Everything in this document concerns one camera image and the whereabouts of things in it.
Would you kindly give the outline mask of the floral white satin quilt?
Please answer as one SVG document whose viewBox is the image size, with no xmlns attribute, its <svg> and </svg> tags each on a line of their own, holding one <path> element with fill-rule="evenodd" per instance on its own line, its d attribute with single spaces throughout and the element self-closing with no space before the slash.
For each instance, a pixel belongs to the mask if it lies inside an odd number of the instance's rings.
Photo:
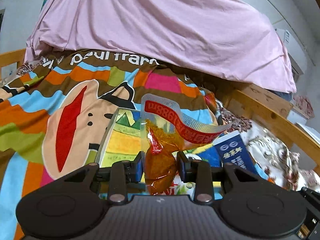
<svg viewBox="0 0 320 240">
<path fill-rule="evenodd" d="M 307 187 L 319 192 L 319 175 L 313 170 L 299 168 L 299 153 L 291 152 L 280 139 L 253 120 L 234 115 L 221 101 L 216 100 L 216 104 L 216 118 L 232 124 L 228 133 L 240 133 L 261 177 L 288 190 Z"/>
</svg>

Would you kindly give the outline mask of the wooden bed rail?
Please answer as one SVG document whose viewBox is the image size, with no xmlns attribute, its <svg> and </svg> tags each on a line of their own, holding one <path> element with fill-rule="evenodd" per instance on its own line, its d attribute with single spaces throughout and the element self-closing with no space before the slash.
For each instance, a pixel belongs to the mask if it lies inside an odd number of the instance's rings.
<svg viewBox="0 0 320 240">
<path fill-rule="evenodd" d="M 141 66 L 117 63 L 108 51 L 65 51 L 25 62 L 25 50 L 1 55 L 1 67 L 16 64 L 17 73 L 1 80 L 7 97 L 38 91 L 42 98 L 66 95 L 83 81 L 97 80 L 103 93 L 127 81 L 135 90 L 135 102 L 143 93 L 155 92 L 176 100 L 184 109 L 200 110 L 212 98 L 236 115 L 250 118 L 271 130 L 287 146 L 297 145 L 319 162 L 319 143 L 288 120 L 292 105 L 267 90 L 249 83 L 229 81 L 196 70 L 156 63 L 143 58 Z"/>
</svg>

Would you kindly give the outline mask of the pink bed sheet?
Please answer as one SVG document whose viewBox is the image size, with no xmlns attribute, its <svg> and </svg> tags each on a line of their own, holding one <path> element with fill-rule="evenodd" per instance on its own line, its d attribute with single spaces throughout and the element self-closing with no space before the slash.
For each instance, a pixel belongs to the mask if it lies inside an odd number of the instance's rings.
<svg viewBox="0 0 320 240">
<path fill-rule="evenodd" d="M 48 0 L 25 59 L 50 50 L 141 54 L 223 79 L 294 93 L 270 20 L 240 0 Z"/>
</svg>

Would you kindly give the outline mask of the blue white calcium sachet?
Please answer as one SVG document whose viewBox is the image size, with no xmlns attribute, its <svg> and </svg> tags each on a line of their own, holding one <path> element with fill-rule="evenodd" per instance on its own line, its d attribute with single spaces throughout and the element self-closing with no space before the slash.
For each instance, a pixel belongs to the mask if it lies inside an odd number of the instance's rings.
<svg viewBox="0 0 320 240">
<path fill-rule="evenodd" d="M 251 156 L 238 131 L 233 131 L 215 139 L 213 141 L 213 146 L 223 163 L 237 165 L 258 175 Z"/>
</svg>

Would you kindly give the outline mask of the orange chicken leg packet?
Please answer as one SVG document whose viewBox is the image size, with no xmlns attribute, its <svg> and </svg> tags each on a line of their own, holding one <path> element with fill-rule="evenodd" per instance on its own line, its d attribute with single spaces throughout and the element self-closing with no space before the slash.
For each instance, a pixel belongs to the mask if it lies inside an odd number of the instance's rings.
<svg viewBox="0 0 320 240">
<path fill-rule="evenodd" d="M 203 124 L 184 114 L 177 102 L 153 94 L 142 97 L 140 118 L 144 178 L 151 195 L 172 184 L 178 170 L 174 152 L 211 144 L 231 127 Z"/>
</svg>

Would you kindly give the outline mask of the colourful monkey blanket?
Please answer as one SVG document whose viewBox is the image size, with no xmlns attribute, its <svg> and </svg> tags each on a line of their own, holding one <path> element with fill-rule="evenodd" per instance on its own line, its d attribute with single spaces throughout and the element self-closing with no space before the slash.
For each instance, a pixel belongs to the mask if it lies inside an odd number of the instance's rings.
<svg viewBox="0 0 320 240">
<path fill-rule="evenodd" d="M 117 63 L 141 66 L 143 58 L 152 59 L 137 54 L 125 59 L 123 53 L 110 53 Z M 135 102 L 135 90 L 127 81 L 103 93 L 99 88 L 97 80 L 83 81 L 66 95 L 44 99 L 38 91 L 7 97 L 9 89 L 1 87 L 1 239 L 22 237 L 15 216 L 22 197 L 96 160 L 118 108 L 140 111 L 145 94 L 160 96 L 143 93 Z M 214 98 L 200 110 L 177 103 L 193 119 L 217 124 Z"/>
</svg>

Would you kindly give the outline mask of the grey tray with dinosaur print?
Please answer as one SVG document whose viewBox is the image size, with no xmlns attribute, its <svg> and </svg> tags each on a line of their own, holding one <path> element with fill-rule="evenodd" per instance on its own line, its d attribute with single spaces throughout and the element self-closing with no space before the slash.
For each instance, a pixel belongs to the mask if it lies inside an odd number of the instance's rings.
<svg viewBox="0 0 320 240">
<path fill-rule="evenodd" d="M 100 144 L 102 150 L 99 149 L 96 160 L 99 160 L 100 167 L 111 167 L 113 163 L 122 160 L 133 161 L 141 150 L 140 143 L 140 111 L 118 108 Z M 207 161 L 213 167 L 222 166 L 220 157 L 212 144 L 183 152 L 189 160 Z M 128 190 L 129 199 L 133 194 L 149 194 L 144 175 L 142 175 L 140 183 L 130 187 L 133 189 Z M 172 184 L 161 194 L 193 196 L 194 190 L 195 183 L 184 183 L 176 173 Z"/>
</svg>

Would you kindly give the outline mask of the white air conditioner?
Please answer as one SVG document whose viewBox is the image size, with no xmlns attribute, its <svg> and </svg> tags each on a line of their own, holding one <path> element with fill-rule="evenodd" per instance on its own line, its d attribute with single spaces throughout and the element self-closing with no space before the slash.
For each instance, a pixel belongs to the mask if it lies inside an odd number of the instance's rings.
<svg viewBox="0 0 320 240">
<path fill-rule="evenodd" d="M 288 30 L 276 28 L 276 32 L 287 48 L 294 72 L 297 75 L 305 74 L 308 68 L 307 58 L 296 39 Z"/>
</svg>

